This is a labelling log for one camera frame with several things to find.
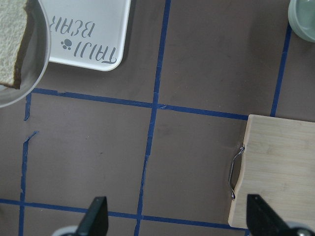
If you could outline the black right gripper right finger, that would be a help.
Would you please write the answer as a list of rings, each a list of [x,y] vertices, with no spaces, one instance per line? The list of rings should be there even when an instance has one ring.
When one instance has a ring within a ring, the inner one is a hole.
[[[247,228],[252,236],[290,236],[291,228],[258,194],[247,195]]]

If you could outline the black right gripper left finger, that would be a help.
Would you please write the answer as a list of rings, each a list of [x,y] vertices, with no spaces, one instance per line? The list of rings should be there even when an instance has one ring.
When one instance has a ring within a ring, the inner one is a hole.
[[[95,197],[80,222],[77,236],[106,236],[109,228],[106,197]]]

